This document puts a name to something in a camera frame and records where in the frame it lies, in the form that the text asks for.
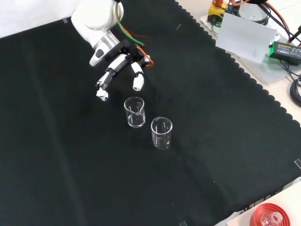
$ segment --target red lid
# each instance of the red lid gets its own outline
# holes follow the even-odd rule
[[[286,212],[277,205],[266,203],[257,207],[250,219],[250,226],[262,226],[261,217],[265,212],[278,212],[282,215],[281,226],[290,226],[291,222]]]

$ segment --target orange wire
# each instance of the orange wire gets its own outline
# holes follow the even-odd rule
[[[151,60],[151,58],[143,51],[143,49],[140,47],[140,46],[138,46],[137,44],[136,44],[136,46],[138,47],[138,49],[140,49],[140,51],[148,58],[148,60],[150,61],[150,65],[146,65],[146,67],[153,67],[155,64],[154,64],[154,62]]]
[[[230,0],[230,2],[232,3],[233,6],[240,6],[248,1],[250,1],[250,0],[245,0],[245,1],[241,1],[240,3],[235,3],[235,0]]]
[[[285,20],[283,19],[283,17],[280,15],[280,13],[278,13],[278,11],[277,11],[270,3],[266,2],[266,4],[270,7],[270,9],[271,9],[274,13],[276,13],[276,15],[277,15],[279,18],[282,19],[282,21],[283,21],[283,23],[285,24],[287,30],[290,31],[290,29],[289,29],[288,26],[287,26],[287,23],[285,22]]]
[[[127,29],[125,29],[124,27],[123,27],[123,29],[128,33],[128,35],[131,35],[128,31],[127,31]],[[148,60],[150,61],[150,65],[146,65],[146,67],[153,67],[154,65],[155,65],[155,63],[151,60],[151,58],[143,51],[143,49],[140,47],[140,46],[138,46],[137,44],[136,44],[136,46],[138,47],[138,49],[140,49],[140,51],[148,58]]]

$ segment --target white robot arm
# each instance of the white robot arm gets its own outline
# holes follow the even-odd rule
[[[133,61],[129,51],[121,51],[125,47],[123,43],[112,34],[110,29],[117,23],[115,7],[118,4],[118,15],[121,19],[124,14],[123,6],[119,0],[86,0],[72,14],[71,21],[80,35],[90,43],[95,50],[90,65],[95,66],[106,56],[119,55],[107,67],[105,74],[96,84],[96,96],[103,101],[109,97],[106,91],[112,78],[127,64],[131,64],[135,78],[133,89],[140,91],[144,84],[142,67],[150,63],[150,56],[143,56],[135,50],[135,56],[139,56],[139,62]]]

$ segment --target glass beaker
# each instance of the glass beaker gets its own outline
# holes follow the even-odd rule
[[[152,142],[155,148],[167,149],[171,144],[172,122],[164,117],[157,117],[151,123]]]
[[[139,128],[145,123],[144,101],[140,97],[130,97],[124,102],[127,122],[133,128]]]

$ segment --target black tablecloth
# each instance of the black tablecloth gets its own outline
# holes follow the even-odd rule
[[[94,85],[108,63],[90,67],[70,20],[0,40],[3,225],[212,226],[299,176],[299,123],[185,10],[172,0],[124,8],[155,66],[141,92],[127,67],[106,102]],[[140,129],[127,125],[130,96],[145,101]],[[157,116],[173,122],[169,150],[152,147]]]

